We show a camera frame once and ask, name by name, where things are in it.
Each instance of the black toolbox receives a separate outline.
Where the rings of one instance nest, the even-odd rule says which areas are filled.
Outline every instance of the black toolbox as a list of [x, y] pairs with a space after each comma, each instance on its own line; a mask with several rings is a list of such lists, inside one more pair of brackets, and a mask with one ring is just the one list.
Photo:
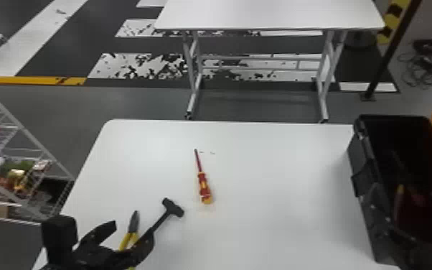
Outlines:
[[432, 269], [432, 124], [361, 115], [347, 150], [375, 260]]

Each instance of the gray floor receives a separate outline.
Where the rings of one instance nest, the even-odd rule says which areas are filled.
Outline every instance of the gray floor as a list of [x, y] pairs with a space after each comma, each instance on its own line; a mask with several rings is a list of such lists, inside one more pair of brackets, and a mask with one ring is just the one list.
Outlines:
[[[432, 88], [410, 88], [390, 71], [401, 94], [378, 94], [373, 103], [355, 93], [330, 93], [330, 123], [350, 124], [361, 113], [432, 114]], [[315, 122], [313, 93], [214, 90], [202, 98], [199, 120]], [[103, 124], [113, 118], [183, 119], [187, 89], [84, 88], [0, 85], [0, 100], [74, 174]], [[30, 269], [41, 246], [38, 227], [0, 223], [0, 269]]]

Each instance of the yellow pliers handle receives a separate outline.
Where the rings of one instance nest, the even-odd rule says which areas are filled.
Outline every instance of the yellow pliers handle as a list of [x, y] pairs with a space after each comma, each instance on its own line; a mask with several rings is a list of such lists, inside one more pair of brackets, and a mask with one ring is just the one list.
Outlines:
[[119, 246], [119, 251], [123, 251], [127, 247], [132, 247], [137, 240], [139, 240], [139, 234], [138, 233], [126, 233], [126, 236], [124, 236], [124, 239], [122, 239], [122, 242]]

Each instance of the orange object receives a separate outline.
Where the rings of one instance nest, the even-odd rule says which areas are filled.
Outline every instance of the orange object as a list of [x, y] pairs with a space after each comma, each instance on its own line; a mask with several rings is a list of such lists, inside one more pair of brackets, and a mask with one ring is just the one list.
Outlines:
[[202, 171], [201, 161], [199, 160], [199, 155], [197, 150], [194, 150], [194, 155], [196, 156], [197, 164], [197, 178], [199, 179], [199, 195], [201, 196], [202, 203], [209, 205], [212, 203], [212, 196], [210, 186], [207, 184], [206, 174]]

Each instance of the yellow and black hazard stripe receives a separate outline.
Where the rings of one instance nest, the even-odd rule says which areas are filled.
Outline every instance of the yellow and black hazard stripe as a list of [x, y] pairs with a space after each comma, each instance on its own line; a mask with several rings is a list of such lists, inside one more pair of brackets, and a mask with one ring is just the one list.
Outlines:
[[83, 77], [0, 77], [0, 84], [12, 85], [83, 85]]
[[390, 43], [392, 35], [400, 25], [400, 20], [403, 18], [403, 15], [411, 1], [412, 0], [392, 0], [383, 17], [385, 27], [377, 34], [379, 44]]

